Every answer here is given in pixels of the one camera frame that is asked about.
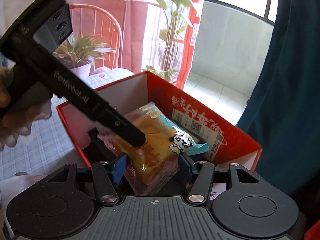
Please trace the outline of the person left hand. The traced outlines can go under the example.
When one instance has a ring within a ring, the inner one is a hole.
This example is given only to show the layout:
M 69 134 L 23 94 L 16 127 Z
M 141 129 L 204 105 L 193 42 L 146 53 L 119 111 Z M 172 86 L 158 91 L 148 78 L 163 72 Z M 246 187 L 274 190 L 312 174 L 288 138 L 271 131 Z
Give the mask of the person left hand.
M 28 136 L 34 121 L 48 120 L 52 116 L 52 103 L 48 100 L 22 112 L 9 112 L 1 118 L 1 151 L 14 147 L 20 135 Z

